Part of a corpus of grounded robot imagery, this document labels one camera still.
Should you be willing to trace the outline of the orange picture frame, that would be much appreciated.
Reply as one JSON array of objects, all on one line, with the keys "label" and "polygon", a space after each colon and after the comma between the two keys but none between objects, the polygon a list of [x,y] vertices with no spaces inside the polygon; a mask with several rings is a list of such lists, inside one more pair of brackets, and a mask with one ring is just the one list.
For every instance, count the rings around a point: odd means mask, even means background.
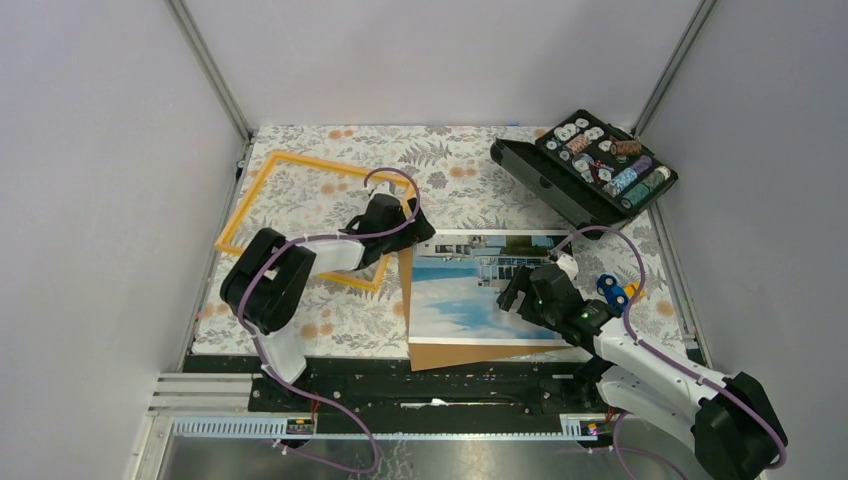
[{"label": "orange picture frame", "polygon": [[[369,171],[363,167],[351,166],[343,163],[332,162],[329,160],[307,157],[280,150],[274,150],[268,154],[262,167],[258,170],[256,177],[251,182],[245,195],[238,202],[235,210],[230,215],[225,223],[223,230],[215,241],[215,249],[221,253],[239,256],[245,248],[234,243],[234,238],[239,227],[243,224],[247,214],[249,213],[254,202],[258,198],[261,190],[268,178],[275,173],[275,169],[281,165],[290,164],[306,167],[309,169],[322,170],[343,176],[358,177],[369,181],[372,175],[376,176],[377,180],[389,181],[398,187],[405,187],[405,195],[402,197],[401,203],[406,213],[410,213],[411,209],[407,202],[414,198],[416,194],[413,192],[411,181],[397,174],[377,173]],[[375,292],[381,287],[385,271],[388,266],[388,257],[383,256],[377,262],[376,271],[373,278],[366,280],[354,276],[352,273],[342,272],[327,272],[320,274],[319,277],[323,280],[335,282],[349,287],[359,288],[366,291]]]}]

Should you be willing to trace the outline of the sky building photo print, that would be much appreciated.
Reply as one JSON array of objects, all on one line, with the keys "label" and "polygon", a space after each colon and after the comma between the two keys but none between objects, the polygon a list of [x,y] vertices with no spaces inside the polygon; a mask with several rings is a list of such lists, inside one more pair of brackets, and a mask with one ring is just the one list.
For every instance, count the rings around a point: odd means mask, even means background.
[{"label": "sky building photo print", "polygon": [[565,347],[562,336],[496,303],[521,267],[549,262],[566,230],[439,230],[414,247],[409,342]]}]

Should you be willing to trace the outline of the brown cardboard backing board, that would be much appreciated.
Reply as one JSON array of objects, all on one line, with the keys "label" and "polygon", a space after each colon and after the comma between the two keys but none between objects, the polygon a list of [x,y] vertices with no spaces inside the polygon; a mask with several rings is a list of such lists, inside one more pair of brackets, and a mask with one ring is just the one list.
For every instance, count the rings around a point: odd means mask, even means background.
[{"label": "brown cardboard backing board", "polygon": [[[410,325],[410,301],[412,295],[412,273],[414,250],[407,248],[397,253],[400,285],[403,298],[403,312],[406,330]],[[575,352],[573,346],[484,346],[484,345],[447,345],[413,344],[407,334],[408,354],[411,369],[423,371],[459,365],[468,365],[486,361],[499,361],[552,352]]]}]

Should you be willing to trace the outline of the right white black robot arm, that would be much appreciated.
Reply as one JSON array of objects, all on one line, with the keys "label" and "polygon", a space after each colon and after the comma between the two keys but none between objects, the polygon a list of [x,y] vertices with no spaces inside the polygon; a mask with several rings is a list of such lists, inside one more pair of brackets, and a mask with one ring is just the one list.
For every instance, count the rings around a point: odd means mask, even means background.
[{"label": "right white black robot arm", "polygon": [[591,354],[573,386],[583,410],[609,405],[648,421],[714,479],[755,479],[786,461],[788,438],[758,380],[648,345],[619,304],[584,299],[558,266],[518,267],[496,303]]}]

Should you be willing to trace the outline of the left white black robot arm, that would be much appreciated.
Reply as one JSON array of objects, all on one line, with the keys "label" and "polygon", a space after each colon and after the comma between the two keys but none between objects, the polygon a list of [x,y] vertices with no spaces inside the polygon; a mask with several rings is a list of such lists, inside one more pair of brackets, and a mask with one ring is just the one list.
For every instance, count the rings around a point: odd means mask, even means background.
[{"label": "left white black robot arm", "polygon": [[266,227],[254,235],[222,281],[220,299],[255,341],[272,398],[288,411],[309,401],[310,385],[296,329],[290,325],[310,279],[363,270],[390,253],[431,239],[435,228],[415,198],[371,195],[340,230],[288,239]]}]

